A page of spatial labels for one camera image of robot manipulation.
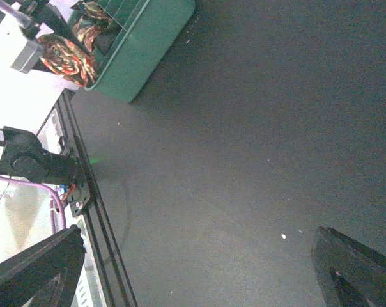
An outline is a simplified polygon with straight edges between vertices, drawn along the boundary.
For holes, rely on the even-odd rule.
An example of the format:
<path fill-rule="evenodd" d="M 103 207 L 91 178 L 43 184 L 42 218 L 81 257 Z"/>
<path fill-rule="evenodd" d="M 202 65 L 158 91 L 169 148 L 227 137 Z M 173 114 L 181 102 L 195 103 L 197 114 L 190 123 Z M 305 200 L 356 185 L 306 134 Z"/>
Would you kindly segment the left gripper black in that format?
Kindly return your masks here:
<path fill-rule="evenodd" d="M 31 70 L 56 72 L 71 56 L 70 41 L 63 35 L 72 32 L 59 10 L 48 1 L 21 1 L 20 12 L 31 20 L 22 28 L 25 38 L 42 48 L 42 53 L 35 56 Z"/>

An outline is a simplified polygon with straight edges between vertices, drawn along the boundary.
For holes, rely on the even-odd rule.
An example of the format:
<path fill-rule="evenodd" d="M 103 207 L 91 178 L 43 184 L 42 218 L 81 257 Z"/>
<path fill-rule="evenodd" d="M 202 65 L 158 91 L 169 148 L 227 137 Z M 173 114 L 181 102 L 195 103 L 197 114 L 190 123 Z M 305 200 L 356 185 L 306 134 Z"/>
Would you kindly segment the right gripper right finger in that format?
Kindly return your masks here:
<path fill-rule="evenodd" d="M 327 306 L 386 306 L 385 255 L 319 226 L 311 260 Z"/>

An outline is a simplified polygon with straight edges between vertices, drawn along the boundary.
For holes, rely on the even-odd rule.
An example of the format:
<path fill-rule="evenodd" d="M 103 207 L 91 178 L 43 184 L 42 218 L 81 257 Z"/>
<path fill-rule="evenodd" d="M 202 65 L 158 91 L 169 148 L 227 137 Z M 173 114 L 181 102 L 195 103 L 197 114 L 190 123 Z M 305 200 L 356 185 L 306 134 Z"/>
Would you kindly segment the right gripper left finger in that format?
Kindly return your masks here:
<path fill-rule="evenodd" d="M 0 306 L 71 306 L 85 258 L 78 226 L 0 263 Z"/>

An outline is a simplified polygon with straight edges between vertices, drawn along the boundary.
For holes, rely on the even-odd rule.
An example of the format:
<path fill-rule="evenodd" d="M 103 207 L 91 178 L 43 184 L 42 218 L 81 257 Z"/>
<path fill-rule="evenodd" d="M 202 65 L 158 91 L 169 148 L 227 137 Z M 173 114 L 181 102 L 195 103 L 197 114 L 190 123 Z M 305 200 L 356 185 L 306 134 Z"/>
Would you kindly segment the floral patterned tie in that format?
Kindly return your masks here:
<path fill-rule="evenodd" d="M 93 55 L 86 54 L 68 39 L 44 34 L 38 38 L 43 47 L 40 61 L 54 74 L 79 87 L 88 87 L 97 80 L 97 63 Z"/>

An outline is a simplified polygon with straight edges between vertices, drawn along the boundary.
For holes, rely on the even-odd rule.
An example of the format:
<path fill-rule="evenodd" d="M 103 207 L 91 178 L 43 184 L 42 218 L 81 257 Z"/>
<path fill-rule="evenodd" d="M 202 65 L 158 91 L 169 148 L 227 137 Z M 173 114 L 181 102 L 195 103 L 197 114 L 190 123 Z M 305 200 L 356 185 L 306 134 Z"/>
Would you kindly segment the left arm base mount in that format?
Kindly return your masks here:
<path fill-rule="evenodd" d="M 33 184 L 63 185 L 78 195 L 68 196 L 63 203 L 71 206 L 73 216 L 84 213 L 93 200 L 90 164 L 78 139 L 59 139 L 62 153 L 44 149 L 36 134 L 4 126 L 0 128 L 0 175 L 22 177 Z"/>

